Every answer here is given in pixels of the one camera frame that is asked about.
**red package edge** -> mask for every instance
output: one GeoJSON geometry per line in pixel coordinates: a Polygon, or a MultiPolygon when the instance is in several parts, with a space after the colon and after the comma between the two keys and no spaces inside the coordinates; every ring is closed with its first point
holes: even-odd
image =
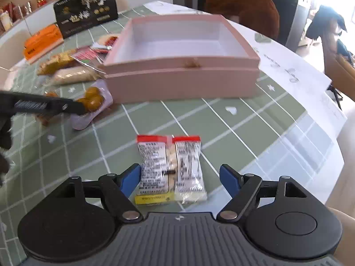
{"type": "MultiPolygon", "coordinates": [[[[137,135],[137,142],[167,142],[167,136],[157,136],[157,135],[137,135]]],[[[201,141],[200,136],[178,136],[173,137],[172,142],[180,141],[201,141]]]]}

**heart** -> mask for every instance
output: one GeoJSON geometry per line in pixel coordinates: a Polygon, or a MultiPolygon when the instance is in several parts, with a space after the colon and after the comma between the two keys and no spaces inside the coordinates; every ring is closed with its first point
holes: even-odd
{"type": "Polygon", "coordinates": [[[229,107],[229,106],[226,106],[225,109],[226,109],[228,112],[230,112],[232,115],[237,114],[237,108],[236,108],[236,107],[229,107]]]}
{"type": "Polygon", "coordinates": [[[53,144],[54,143],[54,141],[56,140],[56,136],[53,136],[53,135],[48,135],[47,136],[47,139],[48,139],[48,142],[49,142],[49,144],[53,144]]]}

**white rice cracker package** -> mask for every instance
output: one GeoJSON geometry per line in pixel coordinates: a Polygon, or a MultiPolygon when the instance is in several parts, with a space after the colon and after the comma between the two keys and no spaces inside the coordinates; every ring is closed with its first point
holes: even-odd
{"type": "Polygon", "coordinates": [[[142,172],[136,204],[206,200],[199,136],[138,135],[142,172]]]}

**red figurine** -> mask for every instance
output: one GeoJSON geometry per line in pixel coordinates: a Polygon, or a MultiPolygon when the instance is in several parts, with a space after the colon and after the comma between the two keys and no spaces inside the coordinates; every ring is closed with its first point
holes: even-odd
{"type": "Polygon", "coordinates": [[[41,7],[43,6],[44,4],[47,4],[47,1],[46,0],[37,0],[37,7],[41,7]]]}

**table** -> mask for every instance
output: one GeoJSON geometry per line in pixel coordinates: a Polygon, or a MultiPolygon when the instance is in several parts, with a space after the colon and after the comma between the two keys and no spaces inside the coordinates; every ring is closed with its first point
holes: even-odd
{"type": "MultiPolygon", "coordinates": [[[[159,1],[136,7],[120,14],[116,21],[66,39],[33,65],[21,69],[12,90],[42,94],[45,89],[36,86],[41,61],[67,49],[90,45],[108,32],[119,33],[129,18],[168,13],[203,14],[159,1]]],[[[73,130],[64,116],[58,116],[47,128],[32,115],[13,117],[13,147],[5,153],[11,169],[0,188],[0,255],[4,265],[17,265],[26,257],[17,238],[20,219],[67,177],[96,180],[106,173],[120,174],[141,162],[135,141],[138,133],[200,135],[201,168],[208,192],[206,202],[140,206],[142,213],[211,211],[215,215],[231,199],[219,182],[222,163],[263,179],[292,176],[326,201],[343,166],[336,136],[339,123],[345,122],[341,111],[323,96],[329,79],[280,44],[258,43],[254,31],[231,24],[261,57],[256,97],[124,104],[82,131],[73,130]]],[[[65,98],[77,98],[91,84],[66,85],[58,92],[65,98]]],[[[101,206],[98,199],[87,200],[101,206]]]]}

